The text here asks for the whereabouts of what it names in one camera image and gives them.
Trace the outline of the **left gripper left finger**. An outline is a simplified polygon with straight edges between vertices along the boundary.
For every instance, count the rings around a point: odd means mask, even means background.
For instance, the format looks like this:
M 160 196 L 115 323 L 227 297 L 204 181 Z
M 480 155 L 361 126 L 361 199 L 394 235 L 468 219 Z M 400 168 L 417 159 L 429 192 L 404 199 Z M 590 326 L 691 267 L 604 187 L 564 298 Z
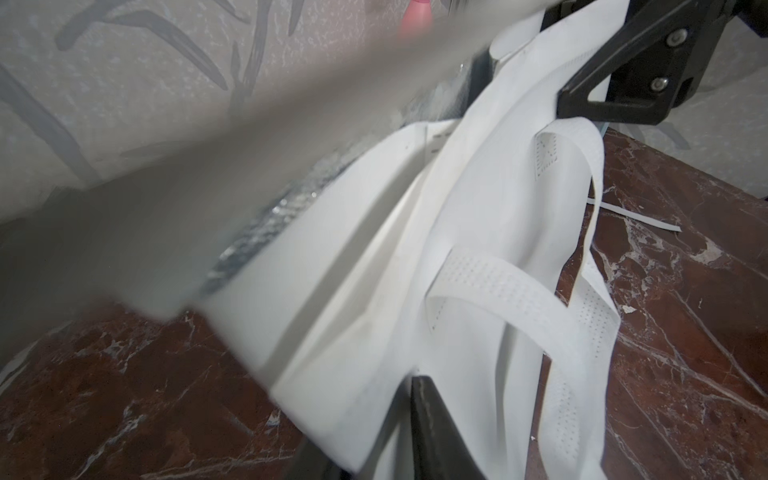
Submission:
M 351 480 L 353 476 L 338 466 L 311 440 L 302 440 L 291 463 L 286 468 L 284 480 Z

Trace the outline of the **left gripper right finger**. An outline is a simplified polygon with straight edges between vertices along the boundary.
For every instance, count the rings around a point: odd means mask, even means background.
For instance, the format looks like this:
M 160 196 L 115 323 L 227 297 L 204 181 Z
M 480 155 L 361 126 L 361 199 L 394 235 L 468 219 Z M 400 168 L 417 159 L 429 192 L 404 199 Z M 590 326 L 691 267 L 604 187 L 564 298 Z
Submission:
M 428 376 L 411 379 L 410 421 L 415 479 L 485 479 Z

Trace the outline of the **white insulated delivery bag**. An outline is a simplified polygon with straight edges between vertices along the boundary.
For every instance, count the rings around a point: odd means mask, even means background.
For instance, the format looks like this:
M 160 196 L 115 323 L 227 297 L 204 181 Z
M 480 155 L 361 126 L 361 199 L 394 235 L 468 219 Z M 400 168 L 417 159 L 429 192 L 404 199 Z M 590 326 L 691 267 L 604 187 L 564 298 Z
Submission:
M 205 274 L 249 216 L 365 114 L 398 101 L 487 41 L 465 18 L 334 73 L 240 130 L 40 210 L 1 247 L 1 357 L 67 304 L 119 297 L 147 316 L 203 311 L 216 333 L 329 458 L 396 469 L 403 384 L 435 388 L 466 461 L 503 478 L 519 432 L 516 349 L 547 354 L 539 445 L 552 479 L 601 479 L 605 396 L 619 316 L 590 254 L 569 304 L 554 293 L 588 249 L 604 148 L 588 116 L 555 99 L 624 23 L 595 1 L 507 61 L 447 141 L 425 123 L 378 143 L 215 294 Z

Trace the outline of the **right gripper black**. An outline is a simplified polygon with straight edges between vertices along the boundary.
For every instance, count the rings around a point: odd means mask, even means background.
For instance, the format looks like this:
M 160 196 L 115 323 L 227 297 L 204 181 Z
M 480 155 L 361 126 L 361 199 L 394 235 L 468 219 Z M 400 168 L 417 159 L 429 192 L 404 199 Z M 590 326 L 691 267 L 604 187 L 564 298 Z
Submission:
M 767 36 L 765 1 L 631 1 L 618 32 L 560 90 L 557 116 L 661 123 L 696 93 L 735 17 Z

